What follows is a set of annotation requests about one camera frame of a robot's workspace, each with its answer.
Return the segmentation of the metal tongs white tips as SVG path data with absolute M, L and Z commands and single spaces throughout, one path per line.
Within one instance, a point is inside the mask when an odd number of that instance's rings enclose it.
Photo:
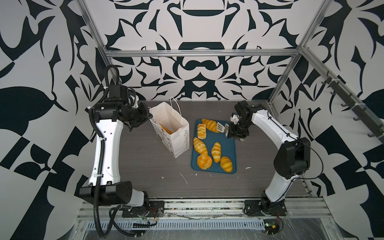
M 228 136 L 229 133 L 229 124 L 221 124 L 220 122 L 217 122 L 217 131 L 220 133 L 224 133 L 225 136 Z

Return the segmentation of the white paper bag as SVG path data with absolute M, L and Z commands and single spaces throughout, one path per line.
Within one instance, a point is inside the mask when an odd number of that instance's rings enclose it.
M 152 126 L 170 151 L 174 158 L 178 158 L 190 148 L 190 124 L 183 117 L 179 103 L 174 97 L 170 97 L 170 102 L 162 102 L 150 108 L 153 118 L 150 120 Z M 174 132 L 169 135 L 160 125 Z

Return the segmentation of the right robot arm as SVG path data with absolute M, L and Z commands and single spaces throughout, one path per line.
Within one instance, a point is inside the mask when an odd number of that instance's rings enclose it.
M 226 125 L 227 138 L 243 141 L 250 135 L 249 128 L 259 127 L 276 145 L 278 153 L 274 159 L 275 174 L 270 185 L 263 192 L 258 206 L 246 204 L 245 213 L 251 215 L 261 211 L 270 214 L 282 207 L 286 193 L 293 182 L 310 167 L 311 146 L 307 138 L 299 138 L 278 123 L 262 105 L 251 105 L 246 101 L 235 105 L 229 125 Z

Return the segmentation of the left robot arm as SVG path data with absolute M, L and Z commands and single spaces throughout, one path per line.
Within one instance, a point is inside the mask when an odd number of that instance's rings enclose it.
M 97 134 L 97 145 L 89 184 L 80 189 L 80 198 L 94 206 L 147 208 L 147 193 L 135 190 L 130 181 L 121 181 L 119 151 L 124 126 L 132 130 L 153 117 L 148 106 L 145 103 L 130 107 L 123 102 L 104 102 L 96 104 L 89 113 Z

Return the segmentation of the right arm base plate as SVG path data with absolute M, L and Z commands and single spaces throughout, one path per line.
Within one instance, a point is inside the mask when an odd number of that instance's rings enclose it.
M 270 203 L 267 199 L 246 200 L 243 212 L 249 217 L 284 217 L 287 208 L 284 200 L 277 203 Z

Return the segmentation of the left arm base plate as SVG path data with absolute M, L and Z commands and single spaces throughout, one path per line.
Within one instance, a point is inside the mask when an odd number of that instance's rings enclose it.
M 165 202 L 164 201 L 149 201 L 145 206 L 134 207 L 129 210 L 124 210 L 122 213 L 123 218 L 156 218 L 164 214 Z

